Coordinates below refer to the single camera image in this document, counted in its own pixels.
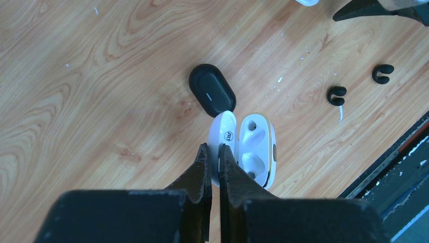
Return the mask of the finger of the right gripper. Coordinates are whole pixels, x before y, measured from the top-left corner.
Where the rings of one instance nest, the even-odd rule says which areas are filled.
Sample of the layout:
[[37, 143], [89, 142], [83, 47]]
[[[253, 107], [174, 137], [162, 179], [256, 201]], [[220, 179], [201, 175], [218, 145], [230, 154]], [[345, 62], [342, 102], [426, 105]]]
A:
[[336, 22], [366, 16], [400, 16], [428, 26], [428, 1], [352, 0], [332, 17]]

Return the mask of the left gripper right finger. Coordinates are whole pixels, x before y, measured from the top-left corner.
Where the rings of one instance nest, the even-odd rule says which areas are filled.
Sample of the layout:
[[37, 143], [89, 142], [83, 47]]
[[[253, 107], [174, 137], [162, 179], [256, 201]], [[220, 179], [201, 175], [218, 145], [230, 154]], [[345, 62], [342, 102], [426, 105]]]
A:
[[219, 150], [222, 242], [389, 242], [375, 209], [359, 199], [279, 198]]

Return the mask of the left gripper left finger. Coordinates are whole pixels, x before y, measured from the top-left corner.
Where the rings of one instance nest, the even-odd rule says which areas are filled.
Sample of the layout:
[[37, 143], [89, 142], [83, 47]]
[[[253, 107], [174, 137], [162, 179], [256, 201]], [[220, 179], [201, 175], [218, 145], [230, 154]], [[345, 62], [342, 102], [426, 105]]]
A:
[[35, 242], [207, 242], [209, 148], [164, 189], [71, 190], [53, 203]]

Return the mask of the white earbud charging case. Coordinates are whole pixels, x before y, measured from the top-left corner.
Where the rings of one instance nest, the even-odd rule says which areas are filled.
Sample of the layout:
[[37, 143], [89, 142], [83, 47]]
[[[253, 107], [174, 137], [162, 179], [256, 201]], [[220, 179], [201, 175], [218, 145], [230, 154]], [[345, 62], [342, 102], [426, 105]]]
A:
[[219, 153], [222, 145], [231, 148], [235, 162], [258, 185], [269, 189], [276, 173], [277, 146], [272, 123], [261, 113], [251, 113], [237, 123], [231, 111], [218, 114], [209, 130], [211, 179], [219, 187]]

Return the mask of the white earbud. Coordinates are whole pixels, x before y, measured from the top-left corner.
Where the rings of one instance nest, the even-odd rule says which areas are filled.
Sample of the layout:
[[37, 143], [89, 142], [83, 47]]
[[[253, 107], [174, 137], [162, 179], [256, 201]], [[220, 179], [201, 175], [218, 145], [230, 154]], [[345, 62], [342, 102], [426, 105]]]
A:
[[295, 0], [295, 1], [305, 7], [315, 6], [319, 2], [319, 0]]

